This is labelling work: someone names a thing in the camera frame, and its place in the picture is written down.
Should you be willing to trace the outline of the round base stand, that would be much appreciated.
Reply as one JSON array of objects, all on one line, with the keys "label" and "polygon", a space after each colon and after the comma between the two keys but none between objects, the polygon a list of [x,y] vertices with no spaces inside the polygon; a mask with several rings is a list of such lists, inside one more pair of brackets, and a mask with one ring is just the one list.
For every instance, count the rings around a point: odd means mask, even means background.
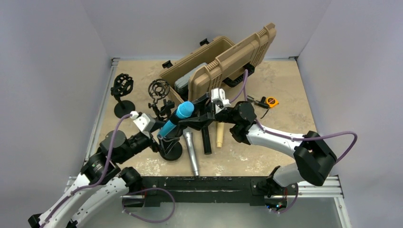
[{"label": "round base stand", "polygon": [[182,155],[182,145],[179,143],[179,138],[159,138],[159,154],[167,161],[178,160]]}]

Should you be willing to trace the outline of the blue microphone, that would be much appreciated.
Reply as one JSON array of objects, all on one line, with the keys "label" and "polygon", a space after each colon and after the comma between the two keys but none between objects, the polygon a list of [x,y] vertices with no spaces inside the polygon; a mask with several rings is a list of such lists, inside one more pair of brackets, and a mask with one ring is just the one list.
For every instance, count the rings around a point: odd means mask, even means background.
[{"label": "blue microphone", "polygon": [[189,101],[185,101],[178,105],[175,112],[160,129],[158,135],[166,137],[179,123],[180,120],[189,118],[194,112],[194,104]]}]

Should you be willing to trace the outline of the cream microphone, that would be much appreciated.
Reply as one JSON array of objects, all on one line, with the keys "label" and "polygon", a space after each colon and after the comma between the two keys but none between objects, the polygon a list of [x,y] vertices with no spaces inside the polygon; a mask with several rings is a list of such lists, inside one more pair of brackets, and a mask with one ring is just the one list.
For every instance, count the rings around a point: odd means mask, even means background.
[{"label": "cream microphone", "polygon": [[223,145],[224,126],[225,126],[224,123],[217,122],[217,128],[216,128],[216,146],[217,146],[217,148],[221,148]]}]

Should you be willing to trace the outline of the black microphone silver grille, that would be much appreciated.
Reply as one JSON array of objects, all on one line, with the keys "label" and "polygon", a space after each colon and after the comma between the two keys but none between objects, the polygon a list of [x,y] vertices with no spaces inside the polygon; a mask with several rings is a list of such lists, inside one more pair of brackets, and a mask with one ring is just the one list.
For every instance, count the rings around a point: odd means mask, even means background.
[{"label": "black microphone silver grille", "polygon": [[208,127],[204,127],[201,129],[202,141],[203,141],[203,150],[205,155],[212,154],[211,149],[211,140]]}]

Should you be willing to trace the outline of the black tripod shock mount stand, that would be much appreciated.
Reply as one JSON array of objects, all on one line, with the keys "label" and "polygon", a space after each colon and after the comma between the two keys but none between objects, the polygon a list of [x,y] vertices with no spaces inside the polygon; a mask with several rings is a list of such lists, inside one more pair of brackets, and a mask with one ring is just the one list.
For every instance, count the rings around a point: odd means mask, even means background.
[{"label": "black tripod shock mount stand", "polygon": [[153,99],[148,107],[154,111],[159,121],[167,121],[172,114],[175,103],[167,100],[166,97],[170,92],[170,85],[164,79],[156,79],[148,86],[148,94]]}]

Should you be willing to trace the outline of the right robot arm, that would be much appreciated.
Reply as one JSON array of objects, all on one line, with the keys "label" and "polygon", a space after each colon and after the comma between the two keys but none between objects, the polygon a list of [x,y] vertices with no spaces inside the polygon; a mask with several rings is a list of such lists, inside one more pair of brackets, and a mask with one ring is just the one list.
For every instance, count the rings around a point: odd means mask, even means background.
[{"label": "right robot arm", "polygon": [[212,122],[232,124],[230,133],[235,141],[273,149],[293,158],[294,163],[275,168],[269,175],[267,188],[272,193],[300,181],[322,186],[337,161],[318,133],[287,133],[265,127],[257,120],[254,107],[248,101],[238,101],[232,106],[228,99],[207,93],[198,100],[181,103],[173,117],[179,127],[195,130]]}]

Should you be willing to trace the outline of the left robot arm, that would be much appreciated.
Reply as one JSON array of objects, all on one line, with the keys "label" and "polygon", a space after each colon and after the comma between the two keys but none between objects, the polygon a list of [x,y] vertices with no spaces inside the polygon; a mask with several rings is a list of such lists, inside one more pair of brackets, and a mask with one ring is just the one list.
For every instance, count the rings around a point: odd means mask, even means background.
[{"label": "left robot arm", "polygon": [[178,141],[157,143],[143,133],[126,138],[118,129],[111,131],[64,195],[50,209],[28,219],[30,227],[84,228],[95,214],[124,195],[139,195],[143,205],[147,196],[161,188],[145,182],[135,168],[121,169],[118,165],[149,147],[168,161],[176,159],[175,152],[182,152]]}]

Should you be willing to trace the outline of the grey foam insert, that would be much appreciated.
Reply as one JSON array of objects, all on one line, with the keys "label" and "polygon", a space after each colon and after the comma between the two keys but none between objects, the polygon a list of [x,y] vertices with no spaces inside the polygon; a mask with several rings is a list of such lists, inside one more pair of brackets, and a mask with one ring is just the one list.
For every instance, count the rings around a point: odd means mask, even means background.
[{"label": "grey foam insert", "polygon": [[177,93],[183,94],[188,90],[188,83],[190,77],[198,70],[200,67],[207,65],[207,63],[201,63],[194,69],[190,70],[188,73],[186,73],[184,76],[180,77],[177,79],[174,83],[174,89]]}]

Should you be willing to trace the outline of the tan hard case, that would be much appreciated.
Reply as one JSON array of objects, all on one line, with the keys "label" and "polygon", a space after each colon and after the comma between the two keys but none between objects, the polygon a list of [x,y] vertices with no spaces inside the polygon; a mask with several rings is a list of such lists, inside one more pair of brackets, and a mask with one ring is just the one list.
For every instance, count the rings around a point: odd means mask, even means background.
[{"label": "tan hard case", "polygon": [[276,32],[275,24],[269,23],[237,44],[225,36],[218,36],[208,44],[202,42],[198,49],[176,62],[165,62],[159,77],[171,87],[169,98],[176,104],[184,101],[175,91],[174,83],[192,70],[194,73],[188,80],[189,101],[221,87],[223,83],[235,87],[237,78],[244,73],[244,67],[253,74],[262,62]]}]

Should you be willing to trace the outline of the black silver adapter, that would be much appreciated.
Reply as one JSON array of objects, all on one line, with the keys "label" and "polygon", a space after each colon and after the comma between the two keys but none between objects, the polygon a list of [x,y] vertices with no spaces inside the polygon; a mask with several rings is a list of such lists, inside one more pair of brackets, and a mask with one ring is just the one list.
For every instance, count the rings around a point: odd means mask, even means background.
[{"label": "black silver adapter", "polygon": [[250,95],[247,96],[247,101],[250,102],[250,103],[253,103],[253,104],[255,104],[255,105],[259,106],[259,107],[269,109],[268,104],[266,104],[265,102],[262,102],[262,101],[258,101],[258,100],[256,100],[255,98],[253,98]]}]

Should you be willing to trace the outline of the orange tape measure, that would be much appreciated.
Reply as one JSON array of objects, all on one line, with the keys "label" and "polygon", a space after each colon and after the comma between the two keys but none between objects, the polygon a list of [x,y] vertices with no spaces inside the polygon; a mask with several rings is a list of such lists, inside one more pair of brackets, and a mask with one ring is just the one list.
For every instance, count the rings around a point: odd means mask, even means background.
[{"label": "orange tape measure", "polygon": [[279,104],[278,100],[273,97],[267,97],[265,103],[269,106],[269,108],[273,108]]}]

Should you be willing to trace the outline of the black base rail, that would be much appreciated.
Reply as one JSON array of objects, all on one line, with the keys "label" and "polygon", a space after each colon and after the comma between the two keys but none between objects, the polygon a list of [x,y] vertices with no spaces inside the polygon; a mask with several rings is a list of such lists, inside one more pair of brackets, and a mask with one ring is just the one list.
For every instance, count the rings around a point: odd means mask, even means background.
[{"label": "black base rail", "polygon": [[266,176],[144,176],[142,189],[123,197],[123,205],[129,208],[159,207],[162,203],[232,203],[249,206],[285,208],[287,196],[295,196],[296,183],[278,186]]}]

